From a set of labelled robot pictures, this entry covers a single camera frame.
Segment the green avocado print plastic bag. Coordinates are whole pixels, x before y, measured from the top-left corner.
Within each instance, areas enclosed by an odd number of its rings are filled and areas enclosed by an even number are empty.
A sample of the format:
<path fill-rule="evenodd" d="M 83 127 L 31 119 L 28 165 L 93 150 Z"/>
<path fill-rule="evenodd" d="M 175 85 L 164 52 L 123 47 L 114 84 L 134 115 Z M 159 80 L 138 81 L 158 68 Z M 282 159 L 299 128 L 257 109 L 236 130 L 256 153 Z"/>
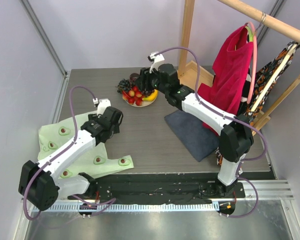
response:
<path fill-rule="evenodd" d="M 40 152 L 37 159 L 40 161 L 55 152 L 74 136 L 74 123 L 67 118 L 55 124 L 44 125 L 38 130 Z M 60 179 L 71 178 L 79 173 L 86 173 L 97 179 L 106 175 L 134 168 L 130 155 L 110 159 L 104 143 L 100 143 L 83 154 L 60 175 Z"/>

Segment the dark blue grape bunch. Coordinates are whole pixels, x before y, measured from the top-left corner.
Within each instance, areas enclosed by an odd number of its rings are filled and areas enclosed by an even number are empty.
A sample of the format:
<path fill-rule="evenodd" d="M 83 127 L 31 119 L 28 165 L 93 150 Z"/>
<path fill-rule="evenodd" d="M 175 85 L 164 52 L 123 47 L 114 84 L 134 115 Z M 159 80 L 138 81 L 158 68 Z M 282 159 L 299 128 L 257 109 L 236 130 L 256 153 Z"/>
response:
<path fill-rule="evenodd" d="M 123 92 L 129 93 L 130 91 L 138 91 L 135 79 L 122 79 L 117 86 L 117 92 L 123 94 Z"/>

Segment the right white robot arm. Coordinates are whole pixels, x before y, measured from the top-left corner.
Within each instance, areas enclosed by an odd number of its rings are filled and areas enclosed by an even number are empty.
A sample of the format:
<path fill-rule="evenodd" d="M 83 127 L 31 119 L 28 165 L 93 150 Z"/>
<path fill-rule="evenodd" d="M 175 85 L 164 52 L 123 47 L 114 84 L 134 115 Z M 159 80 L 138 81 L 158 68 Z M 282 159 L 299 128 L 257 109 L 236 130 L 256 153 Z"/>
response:
<path fill-rule="evenodd" d="M 157 70 L 142 68 L 135 84 L 141 91 L 163 93 L 171 106 L 198 118 L 219 135 L 223 161 L 215 190 L 220 197 L 228 197 L 237 182 L 239 164 L 254 143 L 247 118 L 222 111 L 196 95 L 193 89 L 180 83 L 176 69 L 169 63 Z"/>

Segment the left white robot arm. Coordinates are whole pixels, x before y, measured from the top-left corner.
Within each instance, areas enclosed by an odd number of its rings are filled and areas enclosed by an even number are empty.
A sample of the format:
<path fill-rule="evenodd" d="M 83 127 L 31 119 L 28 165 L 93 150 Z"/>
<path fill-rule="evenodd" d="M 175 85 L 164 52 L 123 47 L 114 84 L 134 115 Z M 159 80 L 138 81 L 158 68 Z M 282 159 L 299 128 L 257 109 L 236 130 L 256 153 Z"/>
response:
<path fill-rule="evenodd" d="M 122 111 L 108 106 L 102 114 L 89 114 L 77 134 L 54 153 L 36 163 L 27 161 L 21 169 L 18 192 L 39 211 L 57 199 L 80 195 L 89 200 L 96 195 L 96 180 L 85 172 L 61 178 L 65 170 L 84 153 L 106 143 L 119 133 Z"/>

